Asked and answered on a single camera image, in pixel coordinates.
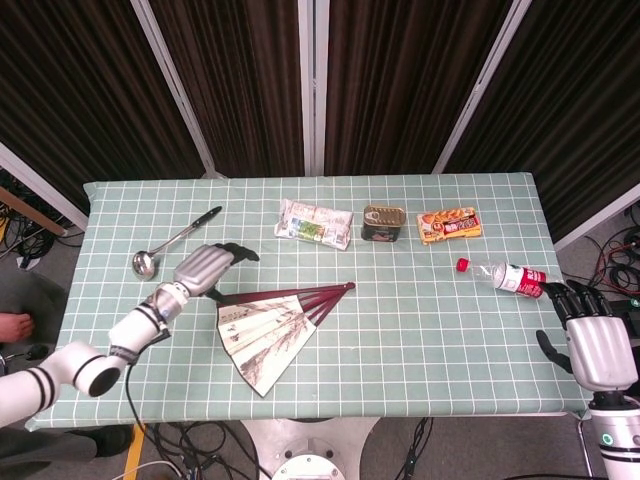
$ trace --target robotic arm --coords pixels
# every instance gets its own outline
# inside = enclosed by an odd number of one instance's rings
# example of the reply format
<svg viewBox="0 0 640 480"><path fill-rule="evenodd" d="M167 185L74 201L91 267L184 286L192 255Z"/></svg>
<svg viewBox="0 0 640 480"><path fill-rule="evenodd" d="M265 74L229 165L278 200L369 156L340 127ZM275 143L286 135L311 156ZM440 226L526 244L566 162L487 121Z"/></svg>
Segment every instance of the robotic arm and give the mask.
<svg viewBox="0 0 640 480"><path fill-rule="evenodd" d="M228 243L203 245L176 268L165 283L109 332L107 355L83 342L56 350L39 366L0 377L0 428L51 407L62 384L97 397L115 385L127 364L134 364L149 345L170 336L168 324L191 297L210 292L229 267L258 255Z"/></svg>
<svg viewBox="0 0 640 480"><path fill-rule="evenodd" d="M567 281L541 284L565 330L569 356L542 331L536 337L547 358L593 393L589 411L610 480L640 478L640 405L624 396L638 381L629 336L607 300L594 288Z"/></svg>

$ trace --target red bottle label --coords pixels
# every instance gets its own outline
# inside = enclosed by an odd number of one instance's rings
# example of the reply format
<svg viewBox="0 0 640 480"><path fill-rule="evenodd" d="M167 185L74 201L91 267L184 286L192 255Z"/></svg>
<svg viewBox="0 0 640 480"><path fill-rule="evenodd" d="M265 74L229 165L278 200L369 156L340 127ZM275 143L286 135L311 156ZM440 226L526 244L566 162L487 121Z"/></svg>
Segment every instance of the red bottle label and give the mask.
<svg viewBox="0 0 640 480"><path fill-rule="evenodd" d="M520 280L520 285L518 286L516 292L521 293L522 295L527 295L529 297L538 298L543 293L539 283L546 282L547 275L543 272L530 270L524 267L522 268L522 270L524 270L522 280Z"/></svg>

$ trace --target green grid tablecloth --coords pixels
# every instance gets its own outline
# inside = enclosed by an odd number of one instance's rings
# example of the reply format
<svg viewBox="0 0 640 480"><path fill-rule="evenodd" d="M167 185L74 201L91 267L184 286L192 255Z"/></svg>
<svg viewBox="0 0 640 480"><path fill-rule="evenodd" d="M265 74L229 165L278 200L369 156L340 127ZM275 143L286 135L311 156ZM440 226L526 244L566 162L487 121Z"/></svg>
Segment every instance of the green grid tablecloth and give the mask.
<svg viewBox="0 0 640 480"><path fill-rule="evenodd" d="M334 416L424 416L583 411L588 393L539 350L536 329L564 345L547 298L534 300L457 274L459 256L489 255L559 275L528 173L316 177L94 183L60 345L106 351L110 328L203 243L238 242L259 263L231 268L223 293L354 281L266 396L237 373L217 336L209 299L189 302L170 340L143 355L132 396L148 422ZM355 212L347 251L276 239L280 200ZM360 238L368 204L400 206L407 225L394 244ZM154 282L138 281L133 252L155 247L215 205L222 213L162 257ZM422 245L415 216L475 206L479 238ZM101 398L71 387L30 423L70 427L132 423L120 381Z"/></svg>

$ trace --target dark brown curtain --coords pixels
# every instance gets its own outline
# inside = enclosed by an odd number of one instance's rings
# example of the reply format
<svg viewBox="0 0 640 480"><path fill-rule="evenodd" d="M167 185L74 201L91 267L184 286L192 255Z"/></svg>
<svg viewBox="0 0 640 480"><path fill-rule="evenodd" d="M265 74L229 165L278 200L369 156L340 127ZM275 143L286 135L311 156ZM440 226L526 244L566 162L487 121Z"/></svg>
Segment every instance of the dark brown curtain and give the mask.
<svg viewBox="0 0 640 480"><path fill-rule="evenodd" d="M335 0L325 173L429 173L511 2Z"/></svg>
<svg viewBox="0 0 640 480"><path fill-rule="evenodd" d="M304 175L295 0L152 0L216 170Z"/></svg>
<svg viewBox="0 0 640 480"><path fill-rule="evenodd" d="M640 181L640 3L532 3L448 172L530 171L559 240Z"/></svg>
<svg viewBox="0 0 640 480"><path fill-rule="evenodd" d="M85 182L204 173L128 0L2 0L0 44L0 140L85 212Z"/></svg>

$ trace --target plastic water bottle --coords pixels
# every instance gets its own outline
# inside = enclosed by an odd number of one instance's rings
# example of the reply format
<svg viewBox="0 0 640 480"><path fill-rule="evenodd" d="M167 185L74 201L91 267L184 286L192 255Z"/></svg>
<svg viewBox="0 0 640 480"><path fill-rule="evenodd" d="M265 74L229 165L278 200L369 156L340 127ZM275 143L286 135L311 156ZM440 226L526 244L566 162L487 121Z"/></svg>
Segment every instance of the plastic water bottle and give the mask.
<svg viewBox="0 0 640 480"><path fill-rule="evenodd" d="M471 267L471 274L476 279L491 283L493 288L534 298L538 298L543 293L539 285L540 282L558 281L555 278L550 278L544 272L518 267L506 262L472 264L466 258L458 259L456 270L467 272L469 267Z"/></svg>

